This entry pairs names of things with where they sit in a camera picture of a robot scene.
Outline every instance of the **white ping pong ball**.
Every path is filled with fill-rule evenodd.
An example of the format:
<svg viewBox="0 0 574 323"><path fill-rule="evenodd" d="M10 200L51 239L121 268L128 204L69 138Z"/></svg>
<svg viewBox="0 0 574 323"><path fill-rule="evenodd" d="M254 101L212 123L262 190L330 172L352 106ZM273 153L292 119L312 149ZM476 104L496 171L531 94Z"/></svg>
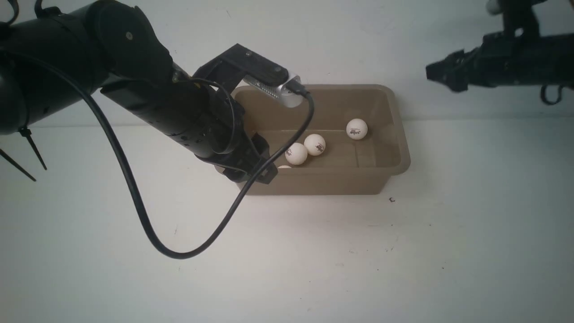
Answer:
<svg viewBox="0 0 574 323"><path fill-rule="evenodd" d="M323 138L320 134L316 133L310 134L305 139L305 143L303 145L305 146L305 148L307 148L307 151L311 156L321 155L325 151L325 148L327 147L327 144L325 143L325 138Z"/></svg>
<svg viewBox="0 0 574 323"><path fill-rule="evenodd" d="M307 148L305 146L294 143L287 151L285 152L285 158L287 161L292 165L300 165L305 163L307 159Z"/></svg>
<svg viewBox="0 0 574 323"><path fill-rule="evenodd" d="M353 119L347 124L347 135L354 140L361 140L369 131L367 123L361 119Z"/></svg>

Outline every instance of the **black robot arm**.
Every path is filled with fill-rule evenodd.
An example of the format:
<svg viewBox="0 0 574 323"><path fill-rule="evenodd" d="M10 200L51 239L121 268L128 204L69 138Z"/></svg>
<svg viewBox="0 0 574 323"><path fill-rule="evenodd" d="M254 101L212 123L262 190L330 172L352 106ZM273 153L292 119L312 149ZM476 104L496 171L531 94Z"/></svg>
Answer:
<svg viewBox="0 0 574 323"><path fill-rule="evenodd" d="M269 158L265 139L243 130L245 110L229 93L247 76L282 86L292 79L285 68L237 44L189 76L143 12L113 0L69 14L37 5L36 14L0 26L0 134L25 135L29 125L81 99L58 76L20 59L26 55L59 68L90 94L101 88L202 161L225 168L234 182L248 180ZM257 181L276 174L270 165Z"/></svg>
<svg viewBox="0 0 574 323"><path fill-rule="evenodd" d="M483 44L454 52L426 67L429 80L459 93L468 85L483 87L540 85L548 105L561 100L564 87L574 85L574 34L541 37L532 6L546 0L491 0L491 14L502 13L504 30L487 34ZM559 86L558 100L546 98L546 88Z"/></svg>

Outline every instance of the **black cable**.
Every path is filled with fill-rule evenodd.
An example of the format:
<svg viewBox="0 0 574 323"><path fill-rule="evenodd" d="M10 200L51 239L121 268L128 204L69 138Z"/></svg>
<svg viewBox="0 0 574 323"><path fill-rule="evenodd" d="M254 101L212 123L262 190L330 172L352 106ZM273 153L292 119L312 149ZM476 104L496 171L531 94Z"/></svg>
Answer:
<svg viewBox="0 0 574 323"><path fill-rule="evenodd" d="M253 176L251 176L251 178L247 181L245 186L241 189L241 191L235 198L235 201L229 208L229 211L227 211L227 214L225 215L221 223L211 234L211 236L204 243L202 243L202 245L188 252L176 252L166 247L157 237L155 231L153 230L152 223L149 220L148 213L146 212L144 202L139 193L138 186L135 182L135 178L131 171L130 164L127 161L127 157L123 152L123 149L118 141L118 138L116 137L106 116L103 114L102 110L100 109L98 104L94 101L92 96L90 96L89 93L84 91L82 89L82 86L78 84L76 80L72 79L70 76L68 76L65 72L63 72L59 68L49 63L46 63L40 59L25 54L20 53L9 53L9 54L14 57L25 60L29 63L38 65L54 73L60 79L68 83L82 97L82 99L84 99L84 101L88 104L88 106L98 119L98 122L102 126L102 129L104 130L106 137L108 138L112 146L112 149L114 150L120 168L122 169L123 176L126 179L127 186L130 190L131 198L134 201L134 206L138 214L139 221L141 222L143 230L146 233L149 241L159 252L163 253L167 257L174 259L188 259L197 256L203 251L205 251L218 238L223 229L231 220L231 217L233 216L235 210L241 203L241 200L243 200L243 197L245 197L245 195L247 194L249 188L253 185L253 183L255 183L257 178L260 176L261 173L263 173L264 170L266 170L275 160L277 160L281 155L283 155L285 151L287 151L287 149L289 149L289 147L291 147L291 145L293 145L299 139L299 137L301 137L303 132L305 132L305 130L311 123L311 119L313 118L313 114L315 113L315 103L313 101L313 98L311 97L311 94L305 89L303 85L297 82L289 82L288 87L290 90L292 90L296 94L303 95L309 101L309 113L307 115L307 118L303 122L301 128L295 133L295 135L293 135L293 137L291 137L291 139L289 139L289 141L287 141L287 143L285 143L285 145L279 148L277 152L275 152L265 163L263 163L263 165L260 166L260 168L256 170L256 172L253 174Z"/></svg>
<svg viewBox="0 0 574 323"><path fill-rule="evenodd" d="M37 18L40 18L44 15L44 9L42 9L42 0L36 0L36 3L34 3L34 13L36 14Z"/></svg>
<svg viewBox="0 0 574 323"><path fill-rule="evenodd" d="M229 92L227 92L227 90L221 84L219 84L217 82L210 81L210 80L206 80L206 79L189 78L183 82L204 83L207 85L215 86L218 89L221 89L223 91L223 93L225 93L225 96L227 97L227 102L229 102L229 107L231 108L231 121L233 122L233 126L231 127L231 136L229 138L229 142L227 143L227 146L225 147L225 149L222 151L214 151L214 152L217 153L218 155L225 155L227 153L232 152L233 149L235 149L234 142L235 142L235 139L237 136L237 133L236 133L237 124L235 123L235 120L236 120L235 106L233 105L233 99L231 98L231 95L229 94Z"/></svg>
<svg viewBox="0 0 574 323"><path fill-rule="evenodd" d="M14 15L12 16L12 19L8 20L8 22L6 23L9 26L13 24L14 21L16 21L16 19L18 19L18 16L20 15L20 5L18 4L18 0L8 0L8 3L10 4L10 6L12 6L12 10L14 10Z"/></svg>

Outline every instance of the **plastic bin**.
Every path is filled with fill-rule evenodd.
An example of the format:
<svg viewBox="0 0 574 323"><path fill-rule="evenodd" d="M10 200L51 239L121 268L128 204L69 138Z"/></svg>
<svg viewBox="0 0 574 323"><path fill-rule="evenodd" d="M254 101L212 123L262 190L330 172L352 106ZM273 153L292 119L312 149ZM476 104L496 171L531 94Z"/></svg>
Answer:
<svg viewBox="0 0 574 323"><path fill-rule="evenodd" d="M271 184L255 183L248 195L373 195L393 175L410 166L409 149L393 92L381 85L307 85L315 100L315 116L299 139L318 133L326 150L300 166L279 169ZM302 124L307 101L287 108L249 86L233 92L246 109L245 128L267 139L275 152ZM363 140L347 136L347 123L365 120L369 132ZM289 165L285 156L276 166Z"/></svg>

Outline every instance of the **white table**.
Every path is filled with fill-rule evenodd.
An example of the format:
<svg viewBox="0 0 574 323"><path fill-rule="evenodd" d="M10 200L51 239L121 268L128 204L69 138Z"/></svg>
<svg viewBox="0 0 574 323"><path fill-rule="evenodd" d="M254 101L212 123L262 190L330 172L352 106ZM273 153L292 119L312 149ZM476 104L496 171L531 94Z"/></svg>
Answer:
<svg viewBox="0 0 574 323"><path fill-rule="evenodd" d="M35 129L48 171L2 137L38 182L0 161L0 321L572 322L574 119L405 128L412 166L380 195L248 197L185 261L147 241L101 129ZM236 187L116 131L159 236L197 246Z"/></svg>

